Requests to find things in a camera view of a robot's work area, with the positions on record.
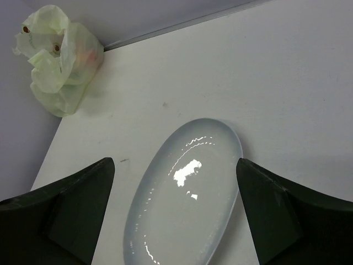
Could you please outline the green avocado-print plastic bag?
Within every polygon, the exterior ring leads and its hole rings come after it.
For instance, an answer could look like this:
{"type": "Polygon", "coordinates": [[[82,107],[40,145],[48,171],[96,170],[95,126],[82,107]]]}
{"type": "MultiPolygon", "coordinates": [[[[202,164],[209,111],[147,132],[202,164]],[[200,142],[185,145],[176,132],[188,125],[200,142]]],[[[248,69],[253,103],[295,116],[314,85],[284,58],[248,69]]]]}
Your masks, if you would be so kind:
{"type": "Polygon", "coordinates": [[[28,16],[15,38],[14,54],[24,55],[33,66],[35,98],[57,117],[74,114],[103,62],[103,45],[55,5],[28,16]]]}

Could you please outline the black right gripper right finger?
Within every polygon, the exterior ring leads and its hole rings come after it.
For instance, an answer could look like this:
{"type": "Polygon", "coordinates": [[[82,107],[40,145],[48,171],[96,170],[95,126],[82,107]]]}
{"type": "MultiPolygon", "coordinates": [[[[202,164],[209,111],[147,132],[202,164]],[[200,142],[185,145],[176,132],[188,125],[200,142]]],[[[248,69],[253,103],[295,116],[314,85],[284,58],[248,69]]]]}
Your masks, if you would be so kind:
{"type": "Polygon", "coordinates": [[[241,158],[236,167],[260,264],[352,264],[352,202],[241,158]]]}

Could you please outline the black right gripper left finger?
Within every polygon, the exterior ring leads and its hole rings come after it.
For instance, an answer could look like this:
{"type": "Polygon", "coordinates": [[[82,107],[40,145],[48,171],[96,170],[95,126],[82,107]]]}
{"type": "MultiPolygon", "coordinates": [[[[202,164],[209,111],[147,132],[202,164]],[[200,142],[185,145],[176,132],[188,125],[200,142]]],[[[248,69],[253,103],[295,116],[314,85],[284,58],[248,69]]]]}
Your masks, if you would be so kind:
{"type": "Polygon", "coordinates": [[[1,201],[1,264],[91,264],[114,174],[106,157],[1,201]]]}

